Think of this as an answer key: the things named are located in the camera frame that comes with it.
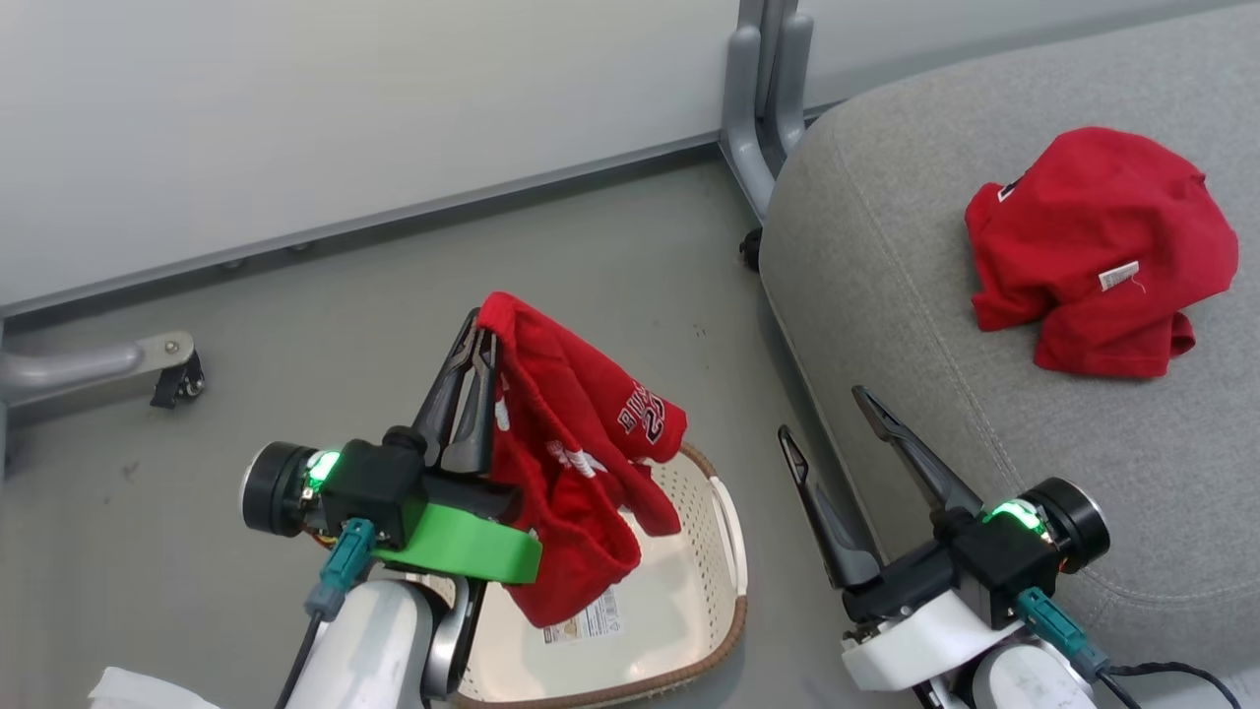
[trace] gray metal table leg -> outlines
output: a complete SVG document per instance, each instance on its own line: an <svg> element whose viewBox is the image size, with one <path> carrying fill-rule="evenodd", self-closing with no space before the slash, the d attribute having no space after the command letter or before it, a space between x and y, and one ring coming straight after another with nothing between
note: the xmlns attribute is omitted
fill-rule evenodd
<svg viewBox="0 0 1260 709"><path fill-rule="evenodd" d="M765 0L761 11L761 57L757 62L757 105L759 120L766 117L766 105L770 99L770 77L774 74L775 55L779 53L779 24L784 19L784 6L788 0Z"/></svg>
<svg viewBox="0 0 1260 709"><path fill-rule="evenodd" d="M0 344L4 320L0 320ZM194 399L204 388L193 335L174 330L96 349L26 356L0 349L0 453L10 407L29 404L84 387L147 373L178 373L188 382L168 388L179 399Z"/></svg>
<svg viewBox="0 0 1260 709"><path fill-rule="evenodd" d="M741 0L740 18L727 43L722 133L718 144L757 219L765 222L775 178L757 137L757 71L765 0Z"/></svg>
<svg viewBox="0 0 1260 709"><path fill-rule="evenodd" d="M786 0L766 99L766 132L780 157L788 159L805 135L805 69L814 37L814 18Z"/></svg>

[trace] caster wheel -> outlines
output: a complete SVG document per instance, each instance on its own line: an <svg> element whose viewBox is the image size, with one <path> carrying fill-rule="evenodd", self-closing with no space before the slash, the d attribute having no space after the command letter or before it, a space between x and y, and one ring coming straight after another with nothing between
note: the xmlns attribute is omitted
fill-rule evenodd
<svg viewBox="0 0 1260 709"><path fill-rule="evenodd" d="M743 253L743 264L756 272L761 272L761 227L748 232L740 244L740 253Z"/></svg>
<svg viewBox="0 0 1260 709"><path fill-rule="evenodd" d="M150 407L174 409L178 402L195 402L205 392L205 372L197 351L178 368L163 370Z"/></svg>

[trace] basket handle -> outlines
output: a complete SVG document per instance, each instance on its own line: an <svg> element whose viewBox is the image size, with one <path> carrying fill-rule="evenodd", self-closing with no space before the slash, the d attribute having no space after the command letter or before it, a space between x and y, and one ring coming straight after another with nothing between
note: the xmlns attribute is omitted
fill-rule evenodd
<svg viewBox="0 0 1260 709"><path fill-rule="evenodd" d="M740 515L735 511L735 501L731 500L726 485L717 476L708 481L713 486L713 495L722 510L722 531L726 534L731 558L735 562L735 568L731 569L735 577L735 593L736 596L746 596L748 593L748 557L743 549L743 529L740 526Z"/></svg>

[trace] teal cable connector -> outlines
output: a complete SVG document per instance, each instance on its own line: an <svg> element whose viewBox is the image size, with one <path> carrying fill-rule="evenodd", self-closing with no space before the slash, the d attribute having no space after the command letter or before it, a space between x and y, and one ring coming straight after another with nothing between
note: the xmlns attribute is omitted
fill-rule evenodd
<svg viewBox="0 0 1260 709"><path fill-rule="evenodd" d="M319 572L319 583L306 597L306 613L316 613L324 621L336 618L354 582L372 563L372 550L377 545L377 530L368 520L355 518L341 531L336 545Z"/></svg>
<svg viewBox="0 0 1260 709"><path fill-rule="evenodd" d="M1085 681L1097 681L1099 670L1111 664L1111 659L1085 637L1081 626L1040 588L1033 587L1019 594L1016 613L1037 637L1062 652Z"/></svg>

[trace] gray couch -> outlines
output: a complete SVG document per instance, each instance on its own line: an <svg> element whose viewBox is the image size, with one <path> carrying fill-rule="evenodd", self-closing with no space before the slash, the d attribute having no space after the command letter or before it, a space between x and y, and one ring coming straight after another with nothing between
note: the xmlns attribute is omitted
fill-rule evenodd
<svg viewBox="0 0 1260 709"><path fill-rule="evenodd" d="M1110 554L1058 598L1119 662L1260 664L1260 6L969 62L824 115L779 178L761 272L886 555L925 509L849 388L871 388L987 501L1060 476ZM1138 383L1037 369L1037 325L982 332L963 209L1060 132L1150 136L1207 173L1241 241L1198 344Z"/></svg>

